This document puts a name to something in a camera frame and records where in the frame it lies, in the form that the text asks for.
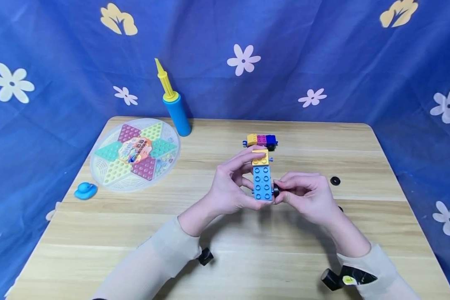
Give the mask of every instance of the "wooden table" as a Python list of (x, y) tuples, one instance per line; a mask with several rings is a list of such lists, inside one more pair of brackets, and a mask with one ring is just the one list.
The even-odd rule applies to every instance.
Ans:
[[(132, 119), (112, 118), (102, 135)], [(77, 185), (93, 182), (87, 158), (7, 299), (87, 299), (121, 259), (207, 192), (216, 165), (241, 151), (252, 132), (277, 136), (273, 177), (292, 170), (338, 176), (342, 183), (332, 186), (338, 204), (422, 299), (450, 299), (449, 284), (370, 127), (240, 120), (194, 120), (174, 170), (139, 192), (99, 188), (88, 201), (76, 199)], [(225, 216), (210, 225), (201, 244), (216, 258), (207, 266), (189, 263), (158, 299), (360, 299), (353, 288), (326, 290), (319, 277), (338, 264), (333, 242), (284, 203)]]

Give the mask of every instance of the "blue lego brick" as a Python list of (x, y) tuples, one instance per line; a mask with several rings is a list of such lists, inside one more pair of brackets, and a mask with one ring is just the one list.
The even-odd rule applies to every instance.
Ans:
[(272, 200), (270, 167), (255, 165), (253, 167), (253, 195), (257, 200)]
[(267, 139), (267, 145), (277, 145), (278, 144), (275, 135), (267, 135), (266, 139)]

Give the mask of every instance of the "blue backdrop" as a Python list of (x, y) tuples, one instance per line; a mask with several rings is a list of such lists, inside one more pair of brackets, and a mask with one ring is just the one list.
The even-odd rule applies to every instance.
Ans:
[(0, 0), (0, 299), (154, 57), (196, 118), (373, 127), (450, 281), (450, 1)]

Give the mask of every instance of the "hand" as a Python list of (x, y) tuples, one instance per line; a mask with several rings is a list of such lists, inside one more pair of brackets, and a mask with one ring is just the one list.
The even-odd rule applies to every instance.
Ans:
[(319, 173), (289, 172), (274, 182), (284, 190), (275, 202), (288, 203), (312, 223), (327, 226), (343, 214), (328, 180)]
[(253, 182), (243, 175), (252, 172), (251, 161), (265, 157), (263, 152), (252, 150), (266, 149), (262, 146), (251, 146), (244, 149), (228, 161), (217, 166), (210, 191), (203, 198), (219, 215), (232, 214), (241, 208), (259, 210), (272, 204), (272, 201), (255, 200), (248, 196), (241, 186), (253, 190)]

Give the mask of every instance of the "blue rubber duck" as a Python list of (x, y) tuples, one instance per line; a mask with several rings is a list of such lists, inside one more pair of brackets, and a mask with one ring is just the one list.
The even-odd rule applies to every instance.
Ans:
[(83, 182), (78, 185), (77, 190), (73, 193), (80, 200), (88, 200), (95, 196), (98, 187), (93, 183)]

